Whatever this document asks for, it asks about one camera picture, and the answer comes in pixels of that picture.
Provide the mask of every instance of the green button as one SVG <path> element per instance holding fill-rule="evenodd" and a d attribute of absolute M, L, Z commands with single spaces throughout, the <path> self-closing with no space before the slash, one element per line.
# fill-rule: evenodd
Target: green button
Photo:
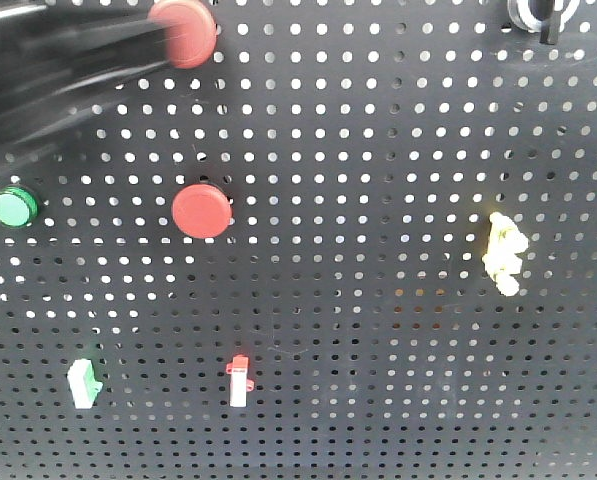
<path fill-rule="evenodd" d="M 38 216 L 38 200 L 24 187 L 12 185 L 0 190 L 0 223 L 20 228 Z"/>

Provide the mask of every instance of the black pegboard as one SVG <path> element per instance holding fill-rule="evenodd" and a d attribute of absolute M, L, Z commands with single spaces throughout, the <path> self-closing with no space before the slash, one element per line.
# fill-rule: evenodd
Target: black pegboard
<path fill-rule="evenodd" d="M 47 202 L 0 227 L 0 478 L 597 478 L 597 1 L 554 47 L 505 3 L 223 0 L 213 62 L 0 151 Z M 213 242 L 169 213 L 201 177 Z"/>

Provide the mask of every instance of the red and white clip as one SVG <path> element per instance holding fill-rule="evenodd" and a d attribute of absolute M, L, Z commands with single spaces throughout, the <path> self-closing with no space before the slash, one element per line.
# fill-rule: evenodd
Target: red and white clip
<path fill-rule="evenodd" d="M 247 392 L 254 389 L 254 381 L 247 378 L 248 370 L 249 357 L 245 355 L 236 355 L 225 368 L 225 372 L 231 375 L 229 405 L 232 407 L 247 406 Z"/>

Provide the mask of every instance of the round button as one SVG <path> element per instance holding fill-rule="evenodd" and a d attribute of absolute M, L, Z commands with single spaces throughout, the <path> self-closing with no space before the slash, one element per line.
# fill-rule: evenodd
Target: round button
<path fill-rule="evenodd" d="M 229 226 L 231 205 L 219 188 L 199 183 L 178 192 L 171 214 L 183 233 L 194 238 L 211 238 Z"/>
<path fill-rule="evenodd" d="M 216 48 L 216 22 L 198 0 L 160 0 L 149 18 L 167 27 L 167 56 L 177 68 L 202 65 Z"/>
<path fill-rule="evenodd" d="M 20 228 L 38 216 L 38 199 L 24 187 L 12 185 L 0 190 L 0 223 Z"/>

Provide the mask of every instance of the black object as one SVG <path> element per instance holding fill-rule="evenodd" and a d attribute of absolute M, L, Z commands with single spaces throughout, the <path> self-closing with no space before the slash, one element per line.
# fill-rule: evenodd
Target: black object
<path fill-rule="evenodd" d="M 555 8 L 556 0 L 534 0 L 531 4 L 534 15 L 540 21 L 540 43 L 545 45 L 556 45 L 560 35 L 560 17 L 562 10 Z"/>
<path fill-rule="evenodd" d="M 162 27 L 145 14 L 101 20 L 84 9 L 0 4 L 0 145 L 59 133 L 122 100 L 113 86 L 167 64 Z"/>

